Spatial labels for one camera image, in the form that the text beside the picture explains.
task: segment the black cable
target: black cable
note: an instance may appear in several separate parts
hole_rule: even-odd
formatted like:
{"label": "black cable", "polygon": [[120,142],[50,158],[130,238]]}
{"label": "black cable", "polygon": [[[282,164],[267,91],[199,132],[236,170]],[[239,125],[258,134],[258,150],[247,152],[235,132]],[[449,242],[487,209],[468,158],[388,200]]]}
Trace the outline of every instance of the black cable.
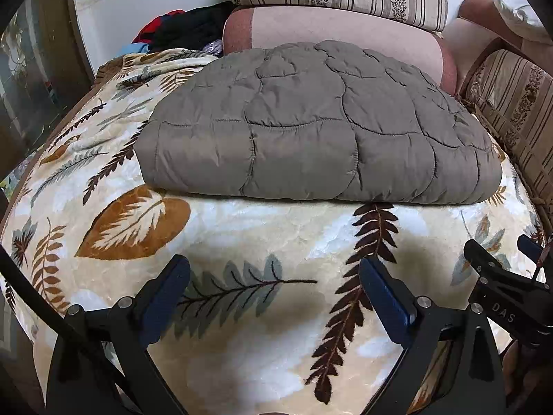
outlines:
{"label": "black cable", "polygon": [[23,299],[25,304],[51,327],[53,331],[60,335],[65,341],[77,347],[92,363],[97,365],[107,376],[110,376],[113,382],[115,382],[129,398],[135,399],[123,373],[107,360],[106,356],[99,354],[86,338],[68,325],[42,296],[40,296],[2,246],[0,246],[0,274],[2,274],[6,281],[12,285],[13,290]]}

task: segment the gray comforter fold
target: gray comforter fold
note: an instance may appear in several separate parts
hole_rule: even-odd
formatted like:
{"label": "gray comforter fold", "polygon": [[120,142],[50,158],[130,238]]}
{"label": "gray comforter fold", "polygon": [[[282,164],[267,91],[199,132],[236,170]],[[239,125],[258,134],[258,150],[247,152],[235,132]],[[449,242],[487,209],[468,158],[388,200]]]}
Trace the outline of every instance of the gray comforter fold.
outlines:
{"label": "gray comforter fold", "polygon": [[502,177],[484,128],[427,74],[337,41],[210,63],[134,149],[147,184],[206,195],[474,203]]}

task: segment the gray quilted comforter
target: gray quilted comforter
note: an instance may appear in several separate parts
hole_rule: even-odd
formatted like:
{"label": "gray quilted comforter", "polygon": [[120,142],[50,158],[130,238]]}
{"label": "gray quilted comforter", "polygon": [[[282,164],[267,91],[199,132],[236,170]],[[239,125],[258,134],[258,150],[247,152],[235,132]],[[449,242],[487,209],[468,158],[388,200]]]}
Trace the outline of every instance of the gray quilted comforter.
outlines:
{"label": "gray quilted comforter", "polygon": [[134,148],[147,184],[206,195],[474,203],[502,177],[486,131],[428,75],[337,41],[210,63]]}

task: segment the bed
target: bed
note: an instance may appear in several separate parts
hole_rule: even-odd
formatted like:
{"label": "bed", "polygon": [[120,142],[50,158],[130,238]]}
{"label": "bed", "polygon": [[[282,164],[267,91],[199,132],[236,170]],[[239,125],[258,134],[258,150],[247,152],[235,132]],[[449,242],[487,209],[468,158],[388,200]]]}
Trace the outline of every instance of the bed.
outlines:
{"label": "bed", "polygon": [[[473,205],[263,201],[146,186],[134,142],[157,102],[214,60],[185,49],[127,55],[30,159],[0,237],[60,314],[76,303],[112,306],[185,255],[191,283],[148,352],[190,413],[360,413],[401,352],[361,291],[365,255],[448,307],[464,308],[475,284],[462,254],[471,238],[532,276],[516,240],[526,233],[543,244],[543,231],[497,143],[501,184]],[[45,391],[56,336],[3,278],[1,287],[34,342]],[[508,334],[492,328],[504,349]],[[109,345],[106,353],[116,361]]]}

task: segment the cream bedspread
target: cream bedspread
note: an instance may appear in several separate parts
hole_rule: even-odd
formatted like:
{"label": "cream bedspread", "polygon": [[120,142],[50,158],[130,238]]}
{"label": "cream bedspread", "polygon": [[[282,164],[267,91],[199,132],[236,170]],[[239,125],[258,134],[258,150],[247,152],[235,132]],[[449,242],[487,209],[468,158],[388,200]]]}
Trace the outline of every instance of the cream bedspread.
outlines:
{"label": "cream bedspread", "polygon": [[[280,202],[172,195],[148,188],[133,143],[163,96],[213,56],[129,55],[45,145],[2,229],[1,243],[60,313],[135,295],[176,253],[193,280],[175,324],[149,353],[194,415],[360,413],[391,370],[391,343],[360,289],[357,264],[376,253],[415,294],[464,308],[474,238],[515,273],[516,249],[541,227],[509,159],[496,194],[469,206]],[[54,333],[1,280],[34,341],[45,389]],[[493,327],[498,347],[508,335]]]}

